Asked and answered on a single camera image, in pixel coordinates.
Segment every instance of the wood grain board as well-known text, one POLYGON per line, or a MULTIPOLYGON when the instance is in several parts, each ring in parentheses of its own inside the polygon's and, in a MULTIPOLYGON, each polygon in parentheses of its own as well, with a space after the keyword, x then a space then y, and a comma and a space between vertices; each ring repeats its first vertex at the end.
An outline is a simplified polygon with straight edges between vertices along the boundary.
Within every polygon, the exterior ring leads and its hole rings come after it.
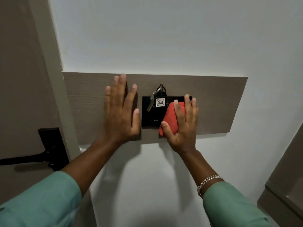
MULTIPOLYGON (((103 127, 105 87, 112 85, 118 74, 63 72, 79 145, 92 143, 103 127)), ((138 85, 138 103, 163 84, 168 96, 189 94, 197 98, 199 123, 197 134, 230 131, 247 77, 137 75, 127 74, 129 89, 138 85)), ((158 129, 142 129, 142 143, 158 142, 158 129)))

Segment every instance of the bracelet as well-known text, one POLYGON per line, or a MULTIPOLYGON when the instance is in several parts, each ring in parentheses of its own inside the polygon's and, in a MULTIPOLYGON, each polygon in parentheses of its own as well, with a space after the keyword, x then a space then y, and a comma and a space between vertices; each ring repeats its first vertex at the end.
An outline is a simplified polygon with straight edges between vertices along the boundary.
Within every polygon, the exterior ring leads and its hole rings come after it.
POLYGON ((223 179, 221 176, 219 176, 219 175, 212 175, 212 176, 206 178, 206 179, 201 183, 201 185, 198 186, 197 191, 198 191, 198 195, 199 195, 200 197, 202 197, 202 195, 201 195, 201 193, 200 193, 200 190, 201 190, 202 187, 205 185, 205 183, 207 183, 208 181, 210 181, 210 180, 212 180, 212 179, 216 179, 216 178, 220 178, 220 179, 224 180, 224 179, 223 179))

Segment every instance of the red cloth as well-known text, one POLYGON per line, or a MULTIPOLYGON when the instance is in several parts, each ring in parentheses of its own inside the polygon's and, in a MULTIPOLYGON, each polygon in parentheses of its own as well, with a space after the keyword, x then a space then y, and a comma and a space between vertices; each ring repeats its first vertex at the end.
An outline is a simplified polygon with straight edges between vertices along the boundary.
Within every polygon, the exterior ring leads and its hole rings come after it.
MULTIPOLYGON (((181 106, 181 110, 182 110, 183 114, 185 114, 184 102, 179 102, 179 104, 181 106)), ((176 113, 175 113, 174 103, 169 104, 163 121, 167 122, 169 124, 173 134, 178 132, 178 123, 177 123, 177 117, 176 117, 176 113)), ((161 136, 163 136, 163 130, 162 130, 161 126, 159 128, 159 133, 161 136)))

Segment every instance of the door handle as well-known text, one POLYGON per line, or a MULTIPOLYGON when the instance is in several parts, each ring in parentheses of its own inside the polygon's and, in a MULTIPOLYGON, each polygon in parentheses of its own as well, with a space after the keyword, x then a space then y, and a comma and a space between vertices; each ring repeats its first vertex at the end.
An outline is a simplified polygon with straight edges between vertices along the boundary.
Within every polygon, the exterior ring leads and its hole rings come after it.
POLYGON ((59 128, 41 128, 38 133, 45 148, 44 152, 30 156, 1 159, 0 165, 49 162, 48 166, 54 171, 58 171, 69 164, 59 128))

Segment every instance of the mint green shirt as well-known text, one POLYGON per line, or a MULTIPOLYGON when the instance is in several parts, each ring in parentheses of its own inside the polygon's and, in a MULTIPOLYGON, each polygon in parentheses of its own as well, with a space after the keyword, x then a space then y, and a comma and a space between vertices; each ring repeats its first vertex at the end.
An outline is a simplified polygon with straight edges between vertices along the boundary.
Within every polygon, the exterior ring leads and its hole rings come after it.
MULTIPOLYGON (((57 171, 0 206, 1 227, 67 227, 81 202, 81 191, 68 174, 57 171)), ((212 185, 203 206, 214 227, 271 226, 267 216, 226 182, 212 185)))

